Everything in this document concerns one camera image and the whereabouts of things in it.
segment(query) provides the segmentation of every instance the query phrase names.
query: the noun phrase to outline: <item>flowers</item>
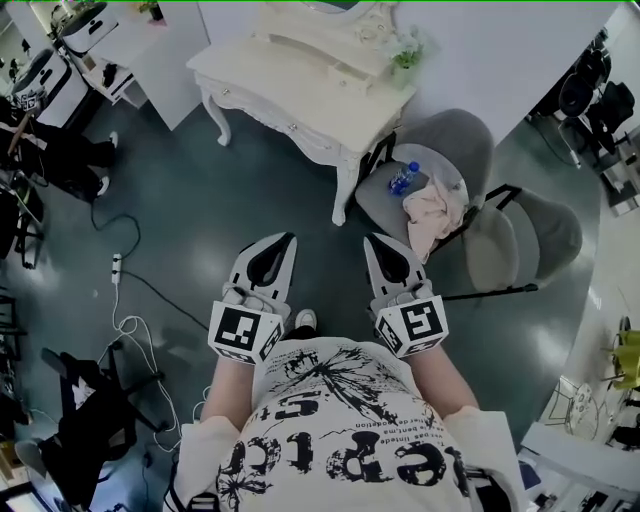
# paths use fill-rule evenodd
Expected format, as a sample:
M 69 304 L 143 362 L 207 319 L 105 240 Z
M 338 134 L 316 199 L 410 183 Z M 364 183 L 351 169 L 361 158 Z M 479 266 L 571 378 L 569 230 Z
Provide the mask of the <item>flowers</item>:
M 425 34 L 416 25 L 411 25 L 408 34 L 392 34 L 381 50 L 398 67 L 409 69 L 422 59 L 425 39 Z

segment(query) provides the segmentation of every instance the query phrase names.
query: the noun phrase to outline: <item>power strip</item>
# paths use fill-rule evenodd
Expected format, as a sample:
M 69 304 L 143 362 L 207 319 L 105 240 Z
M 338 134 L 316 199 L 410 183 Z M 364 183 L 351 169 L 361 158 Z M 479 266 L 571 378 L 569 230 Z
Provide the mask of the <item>power strip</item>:
M 122 278 L 122 254 L 113 255 L 113 265 L 111 267 L 111 282 L 113 284 L 120 284 Z

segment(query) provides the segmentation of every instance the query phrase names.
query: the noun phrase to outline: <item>carved table leg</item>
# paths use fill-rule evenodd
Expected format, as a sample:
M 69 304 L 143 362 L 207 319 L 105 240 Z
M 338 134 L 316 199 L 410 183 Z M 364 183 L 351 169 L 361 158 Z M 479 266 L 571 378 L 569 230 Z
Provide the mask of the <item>carved table leg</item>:
M 231 129 L 229 128 L 229 123 L 227 123 L 220 107 L 216 105 L 216 102 L 211 98 L 211 94 L 209 94 L 205 89 L 202 89 L 202 104 L 207 112 L 209 112 L 211 119 L 216 122 L 222 132 L 220 137 L 218 137 L 218 143 L 222 146 L 226 146 L 231 140 Z
M 331 220 L 336 226 L 342 226 L 346 219 L 344 208 L 347 205 L 347 201 L 351 198 L 358 182 L 360 159 L 350 157 L 341 160 L 336 170 L 338 173 L 338 190 L 336 190 Z

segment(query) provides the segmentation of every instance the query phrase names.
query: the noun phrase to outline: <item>drawer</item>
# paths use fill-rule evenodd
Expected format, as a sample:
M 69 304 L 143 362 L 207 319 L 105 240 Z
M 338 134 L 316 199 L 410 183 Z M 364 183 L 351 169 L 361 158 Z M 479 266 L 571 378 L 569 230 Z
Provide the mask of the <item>drawer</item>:
M 336 165 L 340 144 L 303 125 L 270 101 L 242 87 L 212 80 L 196 73 L 196 82 L 206 89 L 221 108 L 239 109 L 265 126 L 287 135 L 314 162 Z

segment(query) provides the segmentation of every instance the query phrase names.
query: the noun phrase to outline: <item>water bottle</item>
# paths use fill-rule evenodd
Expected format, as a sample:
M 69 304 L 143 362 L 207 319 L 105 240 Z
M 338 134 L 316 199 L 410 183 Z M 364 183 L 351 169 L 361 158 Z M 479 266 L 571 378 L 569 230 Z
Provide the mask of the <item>water bottle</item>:
M 389 181 L 389 192 L 394 196 L 401 196 L 411 185 L 415 175 L 420 172 L 420 164 L 411 162 L 409 165 L 402 164 L 391 181 Z

